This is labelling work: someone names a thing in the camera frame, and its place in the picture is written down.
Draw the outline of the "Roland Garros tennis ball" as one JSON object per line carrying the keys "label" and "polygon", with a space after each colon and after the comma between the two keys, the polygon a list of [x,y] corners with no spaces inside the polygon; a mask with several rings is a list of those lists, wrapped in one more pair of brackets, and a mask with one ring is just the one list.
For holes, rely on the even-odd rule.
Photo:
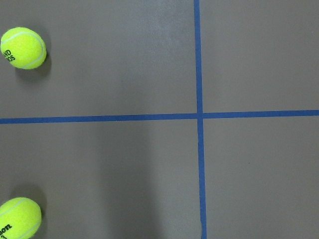
{"label": "Roland Garros tennis ball", "polygon": [[24,70],[38,68],[47,56],[41,36],[26,27],[15,27],[5,32],[0,40],[0,51],[12,66]]}

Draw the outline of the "Wilson tennis ball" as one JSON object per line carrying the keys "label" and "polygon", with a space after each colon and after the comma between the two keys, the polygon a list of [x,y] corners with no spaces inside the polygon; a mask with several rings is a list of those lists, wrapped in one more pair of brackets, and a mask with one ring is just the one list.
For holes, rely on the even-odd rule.
{"label": "Wilson tennis ball", "polygon": [[29,239],[42,221],[38,203],[25,198],[13,198],[0,207],[0,237],[2,239]]}

